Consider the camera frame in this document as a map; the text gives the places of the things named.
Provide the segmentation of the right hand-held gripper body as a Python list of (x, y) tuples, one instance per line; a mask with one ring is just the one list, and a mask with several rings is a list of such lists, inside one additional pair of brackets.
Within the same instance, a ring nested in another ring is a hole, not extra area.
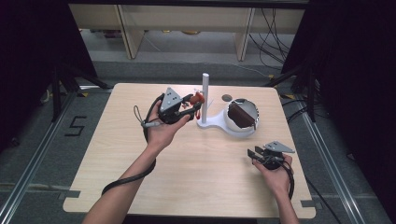
[(261, 155), (261, 164), (268, 170), (275, 170), (283, 164), (285, 161), (283, 156), (284, 153), (295, 152), (291, 147), (288, 147), (278, 141), (267, 143), (262, 147), (262, 149), (264, 149), (264, 155)]

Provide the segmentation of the person's left hand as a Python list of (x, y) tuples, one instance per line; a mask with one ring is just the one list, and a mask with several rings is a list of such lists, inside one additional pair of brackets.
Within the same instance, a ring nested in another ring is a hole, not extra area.
[(150, 152), (160, 153), (172, 143), (177, 131), (189, 120), (190, 116), (186, 115), (174, 124), (165, 123), (149, 128), (147, 150)]

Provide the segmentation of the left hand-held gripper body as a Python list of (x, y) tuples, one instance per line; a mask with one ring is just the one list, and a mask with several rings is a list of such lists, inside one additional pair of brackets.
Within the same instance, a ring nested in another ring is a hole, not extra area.
[(180, 115), (182, 112), (180, 108), (187, 103), (182, 102), (184, 97), (181, 97), (170, 87), (166, 89), (166, 92), (163, 94), (162, 104), (158, 111), (159, 118), (162, 122), (174, 124), (184, 117)]

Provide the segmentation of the thin black wrist loop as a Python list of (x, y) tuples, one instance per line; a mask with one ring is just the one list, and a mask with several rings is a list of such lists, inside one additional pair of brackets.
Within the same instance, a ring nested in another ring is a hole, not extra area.
[(140, 125), (142, 127), (144, 127), (144, 125), (146, 124), (145, 120), (142, 119), (142, 116), (140, 114), (139, 108), (137, 105), (134, 105), (134, 115), (136, 117), (136, 119), (140, 122)]

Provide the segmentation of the black tripod stand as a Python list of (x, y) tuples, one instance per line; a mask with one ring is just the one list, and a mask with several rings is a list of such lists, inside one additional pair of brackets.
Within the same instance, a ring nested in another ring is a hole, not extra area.
[(76, 78), (82, 77), (83, 79), (91, 82), (103, 90), (111, 90), (112, 86), (101, 81), (96, 74), (90, 75), (76, 68), (75, 66), (67, 63), (57, 63), (52, 70), (52, 102), (53, 102), (53, 115), (52, 120), (55, 121), (61, 116), (63, 111), (63, 103), (61, 100), (61, 87), (64, 87), (67, 93), (77, 93), (81, 90)]
[(307, 114), (311, 121), (315, 122), (314, 101), (316, 78), (313, 66), (309, 62), (303, 62), (297, 65), (295, 68), (264, 84), (264, 87), (273, 88), (291, 77), (295, 77), (290, 88), (294, 93), (302, 93), (303, 90), (307, 91)]

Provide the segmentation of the dark brown block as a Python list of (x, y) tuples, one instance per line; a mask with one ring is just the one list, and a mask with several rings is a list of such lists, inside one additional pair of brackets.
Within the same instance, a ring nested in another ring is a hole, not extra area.
[(248, 107), (240, 103), (231, 103), (228, 108), (228, 117), (240, 128), (253, 127), (255, 119), (248, 113)]

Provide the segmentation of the aluminium floor rail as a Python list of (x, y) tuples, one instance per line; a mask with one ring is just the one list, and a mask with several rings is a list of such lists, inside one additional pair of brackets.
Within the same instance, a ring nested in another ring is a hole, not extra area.
[(61, 111), (59, 112), (56, 119), (50, 123), (47, 131), (40, 141), (40, 144), (35, 150), (35, 153), (23, 170), (21, 177), (13, 185), (11, 192), (7, 196), (7, 200), (0, 207), (0, 224), (8, 224), (13, 218), (26, 190), (28, 189), (29, 184), (31, 183), (31, 180), (35, 176), (36, 171), (45, 158), (50, 148), (50, 144), (58, 132), (68, 108), (73, 103), (77, 95), (78, 94), (76, 92), (71, 92), (65, 96), (64, 101), (61, 104)]
[(342, 174), (338, 169), (317, 124), (305, 113), (302, 114), (302, 117), (304, 118), (304, 123), (313, 138), (318, 153), (323, 160), (324, 166), (331, 178), (336, 192), (346, 209), (349, 220), (352, 224), (368, 224), (367, 220), (363, 217), (362, 210), (359, 208), (351, 190), (347, 186), (345, 179), (342, 177)]

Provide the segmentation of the person's right hand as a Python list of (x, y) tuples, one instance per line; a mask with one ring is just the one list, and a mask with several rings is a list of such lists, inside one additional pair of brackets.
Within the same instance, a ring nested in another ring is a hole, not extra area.
[(258, 161), (252, 161), (252, 164), (262, 173), (269, 190), (272, 191), (277, 199), (289, 198), (292, 157), (284, 155), (284, 158), (285, 167), (279, 167), (275, 170), (268, 170)]

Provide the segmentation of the white stand with pole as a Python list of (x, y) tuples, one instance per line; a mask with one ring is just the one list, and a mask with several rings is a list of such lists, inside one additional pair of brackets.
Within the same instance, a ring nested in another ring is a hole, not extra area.
[(227, 105), (222, 110), (220, 110), (220, 112), (216, 116), (209, 117), (207, 115), (207, 111), (208, 111), (208, 108), (210, 105), (210, 102), (209, 102), (209, 74), (203, 73), (202, 78), (203, 78), (202, 94), (205, 97), (205, 102), (202, 106), (201, 117), (197, 120), (197, 125), (202, 129), (218, 128), (218, 129), (223, 130), (224, 132), (226, 132), (227, 134), (229, 134), (231, 136), (239, 137), (239, 138), (246, 138), (246, 137), (254, 134), (257, 129), (254, 132), (237, 133), (237, 132), (230, 130), (226, 126), (223, 112), (224, 112), (224, 109), (226, 108), (226, 106), (228, 105), (228, 103), (230, 103), (232, 100), (235, 100), (235, 99), (231, 99), (227, 103)]

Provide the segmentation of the red strap keychain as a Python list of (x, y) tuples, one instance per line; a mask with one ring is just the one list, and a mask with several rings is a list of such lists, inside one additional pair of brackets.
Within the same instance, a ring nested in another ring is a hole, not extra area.
[(201, 106), (205, 102), (204, 95), (197, 91), (189, 100), (190, 105), (195, 109), (194, 116), (199, 119), (201, 117)]

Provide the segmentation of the black curtain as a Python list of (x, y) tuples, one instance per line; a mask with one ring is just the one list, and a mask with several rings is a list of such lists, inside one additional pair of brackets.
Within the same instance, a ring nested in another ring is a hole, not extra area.
[(55, 70), (96, 71), (67, 0), (0, 0), (0, 152), (38, 106)]
[(396, 0), (308, 0), (286, 70), (311, 48), (319, 92), (396, 223)]

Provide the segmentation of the white bowl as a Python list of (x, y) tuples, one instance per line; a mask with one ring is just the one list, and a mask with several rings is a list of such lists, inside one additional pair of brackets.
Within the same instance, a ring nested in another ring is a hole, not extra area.
[[(255, 119), (255, 124), (253, 127), (240, 129), (234, 124), (234, 122), (232, 120), (230, 120), (230, 118), (228, 117), (228, 108), (231, 103), (240, 103), (240, 104), (244, 104), (248, 107), (248, 113)], [(251, 101), (249, 101), (248, 99), (244, 99), (244, 98), (238, 98), (238, 99), (232, 100), (230, 103), (228, 103), (228, 105), (224, 109), (223, 114), (224, 114), (224, 120), (225, 120), (226, 126), (230, 130), (237, 132), (237, 133), (254, 132), (257, 129), (257, 126), (258, 126), (258, 123), (260, 120), (260, 113), (259, 113), (257, 106), (254, 103), (252, 103)]]

